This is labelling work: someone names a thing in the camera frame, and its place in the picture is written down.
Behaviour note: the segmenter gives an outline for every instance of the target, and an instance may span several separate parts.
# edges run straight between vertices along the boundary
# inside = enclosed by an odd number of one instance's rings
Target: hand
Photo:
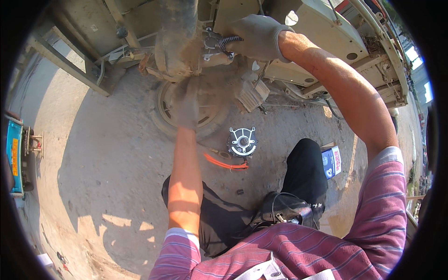
[[[290,26],[282,25],[275,19],[260,15],[249,15],[231,22],[224,32],[224,36],[238,35],[244,41],[227,43],[228,52],[242,54],[257,60],[274,60],[289,63],[280,52],[278,44],[279,33],[283,30],[294,32]]]
[[[182,84],[188,82],[186,92],[182,88]],[[198,105],[198,91],[200,85],[199,77],[191,77],[188,81],[182,81],[179,85],[178,96],[174,103],[174,108],[177,112],[177,126],[185,127],[195,130],[198,127],[199,120],[199,105]]]

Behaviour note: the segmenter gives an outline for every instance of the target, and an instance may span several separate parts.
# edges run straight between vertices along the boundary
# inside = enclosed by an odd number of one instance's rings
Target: orange sign
[[[18,139],[13,139],[13,148],[11,151],[11,164],[13,166],[13,175],[17,176],[19,173],[17,171],[17,153],[18,153],[18,147],[19,147],[19,140]]]

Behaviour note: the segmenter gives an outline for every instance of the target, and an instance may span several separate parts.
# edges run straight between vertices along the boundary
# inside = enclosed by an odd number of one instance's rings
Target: forearm
[[[369,161],[384,148],[398,146],[386,105],[361,74],[302,34],[282,31],[279,48],[285,58],[303,67],[327,89],[347,124],[366,144]]]
[[[202,191],[196,133],[179,127],[168,189],[168,228],[183,228],[198,236]]]

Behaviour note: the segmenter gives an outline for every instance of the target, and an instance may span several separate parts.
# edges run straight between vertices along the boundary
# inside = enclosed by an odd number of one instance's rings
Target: black bag
[[[249,225],[234,238],[246,238],[254,232],[281,222],[294,222],[319,229],[313,219],[311,206],[305,200],[290,193],[271,192],[266,195]]]

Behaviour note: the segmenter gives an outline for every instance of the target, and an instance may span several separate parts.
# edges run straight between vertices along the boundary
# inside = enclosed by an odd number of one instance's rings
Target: black pants
[[[327,178],[323,171],[322,154],[319,145],[302,139],[287,159],[288,170],[284,177],[282,192],[296,195],[311,204],[317,225],[325,210]],[[162,197],[168,205],[168,177],[162,187]],[[256,210],[225,202],[202,182],[204,196],[199,223],[199,244],[206,257],[216,257],[236,245],[238,240],[231,235],[242,231],[256,214]]]

